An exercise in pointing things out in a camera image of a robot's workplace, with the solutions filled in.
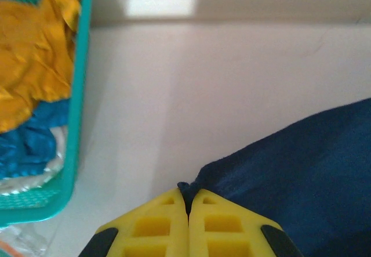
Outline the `bright blue t-shirt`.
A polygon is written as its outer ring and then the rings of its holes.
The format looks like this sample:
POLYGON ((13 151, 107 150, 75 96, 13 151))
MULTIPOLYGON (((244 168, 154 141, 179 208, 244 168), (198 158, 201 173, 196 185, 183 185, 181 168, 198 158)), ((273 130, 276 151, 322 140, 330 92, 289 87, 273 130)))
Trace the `bright blue t-shirt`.
POLYGON ((51 129, 68 124, 69 108, 69 99, 40 102, 26 122, 0 134, 0 180, 43 173, 56 156, 51 129))

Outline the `clear plastic packet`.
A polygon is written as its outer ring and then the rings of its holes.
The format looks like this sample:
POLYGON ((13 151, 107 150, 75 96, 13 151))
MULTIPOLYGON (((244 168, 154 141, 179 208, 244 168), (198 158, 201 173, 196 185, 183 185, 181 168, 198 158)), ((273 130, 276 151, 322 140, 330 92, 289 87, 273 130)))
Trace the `clear plastic packet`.
POLYGON ((46 257, 48 242, 33 224, 0 228, 0 257, 46 257))

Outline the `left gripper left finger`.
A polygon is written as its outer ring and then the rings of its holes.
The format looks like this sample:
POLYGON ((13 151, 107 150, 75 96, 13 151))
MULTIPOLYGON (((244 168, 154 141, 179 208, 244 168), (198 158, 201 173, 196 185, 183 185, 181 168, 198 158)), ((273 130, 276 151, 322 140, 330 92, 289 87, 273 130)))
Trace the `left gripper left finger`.
POLYGON ((178 188, 100 226, 78 257, 188 257, 188 215, 178 188))

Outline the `yellow t-shirt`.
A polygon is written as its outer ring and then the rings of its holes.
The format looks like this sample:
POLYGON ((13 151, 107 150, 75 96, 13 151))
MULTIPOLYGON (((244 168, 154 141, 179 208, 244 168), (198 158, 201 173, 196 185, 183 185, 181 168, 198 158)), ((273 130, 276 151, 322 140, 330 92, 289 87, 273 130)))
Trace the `yellow t-shirt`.
POLYGON ((0 133, 71 96, 80 0, 0 0, 0 133))

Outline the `white table cover cloth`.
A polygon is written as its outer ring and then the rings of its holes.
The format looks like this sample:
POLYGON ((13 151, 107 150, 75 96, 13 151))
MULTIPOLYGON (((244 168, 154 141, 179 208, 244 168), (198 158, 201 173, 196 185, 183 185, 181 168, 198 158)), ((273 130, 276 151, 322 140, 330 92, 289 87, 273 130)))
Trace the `white table cover cloth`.
POLYGON ((77 257, 99 226, 204 165, 369 97, 371 24, 95 27, 74 193, 23 229, 43 257, 77 257))

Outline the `teal plastic basket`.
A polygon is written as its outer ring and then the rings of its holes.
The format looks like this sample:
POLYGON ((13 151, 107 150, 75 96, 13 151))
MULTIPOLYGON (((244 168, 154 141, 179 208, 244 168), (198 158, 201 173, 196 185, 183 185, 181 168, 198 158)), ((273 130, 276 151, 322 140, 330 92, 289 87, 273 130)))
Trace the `teal plastic basket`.
MULTIPOLYGON (((36 3, 37 0, 18 1, 36 3)), ((17 223, 47 220, 58 214, 71 198, 79 164, 79 137, 88 62, 92 0, 81 0, 81 5, 82 13, 79 17, 76 38, 64 165, 55 177, 39 188, 8 196, 0 195, 0 228, 17 223)))

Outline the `navy t-shirt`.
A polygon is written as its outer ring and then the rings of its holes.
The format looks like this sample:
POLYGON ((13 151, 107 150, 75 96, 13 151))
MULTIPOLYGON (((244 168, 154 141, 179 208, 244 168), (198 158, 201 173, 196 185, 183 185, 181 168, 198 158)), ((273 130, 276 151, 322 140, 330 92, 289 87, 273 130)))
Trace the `navy t-shirt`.
POLYGON ((277 222, 305 257, 371 257, 371 98, 295 122, 180 182, 277 222))

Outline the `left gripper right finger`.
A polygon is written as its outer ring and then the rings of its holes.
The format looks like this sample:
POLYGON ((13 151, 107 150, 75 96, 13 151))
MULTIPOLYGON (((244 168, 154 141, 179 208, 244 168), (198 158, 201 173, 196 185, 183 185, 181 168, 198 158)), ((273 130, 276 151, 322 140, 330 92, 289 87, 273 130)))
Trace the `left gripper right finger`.
POLYGON ((202 189, 189 215, 190 257, 304 257, 273 220, 202 189))

